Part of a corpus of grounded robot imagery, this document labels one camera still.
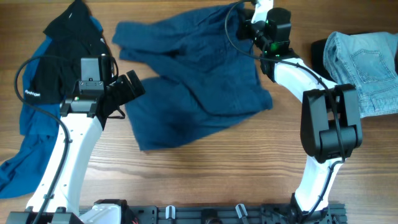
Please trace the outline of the navy blue shorts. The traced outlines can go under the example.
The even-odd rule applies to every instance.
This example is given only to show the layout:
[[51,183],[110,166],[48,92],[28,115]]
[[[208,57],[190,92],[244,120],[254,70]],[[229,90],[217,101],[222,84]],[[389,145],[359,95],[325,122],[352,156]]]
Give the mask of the navy blue shorts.
[[273,107],[263,89],[252,42],[239,40],[240,7],[196,9],[144,24],[122,21],[113,42],[122,60],[155,71],[145,92],[126,104],[139,148],[179,147]]

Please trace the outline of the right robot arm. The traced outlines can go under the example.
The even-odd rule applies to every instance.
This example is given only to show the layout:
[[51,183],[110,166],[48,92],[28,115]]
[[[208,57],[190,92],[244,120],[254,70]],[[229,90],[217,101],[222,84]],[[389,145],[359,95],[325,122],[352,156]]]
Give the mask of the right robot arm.
[[356,89],[317,74],[290,48],[290,11],[256,4],[238,15],[238,39],[251,40],[261,51],[250,57],[302,104],[300,139],[307,161],[291,197],[290,218],[295,223],[321,220],[331,209],[328,195],[339,169],[363,140]]

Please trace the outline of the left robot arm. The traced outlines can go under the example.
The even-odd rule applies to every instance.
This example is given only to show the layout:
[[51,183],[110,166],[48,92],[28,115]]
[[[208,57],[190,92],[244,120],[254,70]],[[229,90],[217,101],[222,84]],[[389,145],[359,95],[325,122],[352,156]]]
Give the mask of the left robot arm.
[[80,193],[91,153],[106,120],[145,93],[135,71],[119,75],[114,57],[83,57],[81,77],[52,116],[60,126],[45,173],[23,212],[8,223],[137,223],[125,200],[99,200],[80,213]]

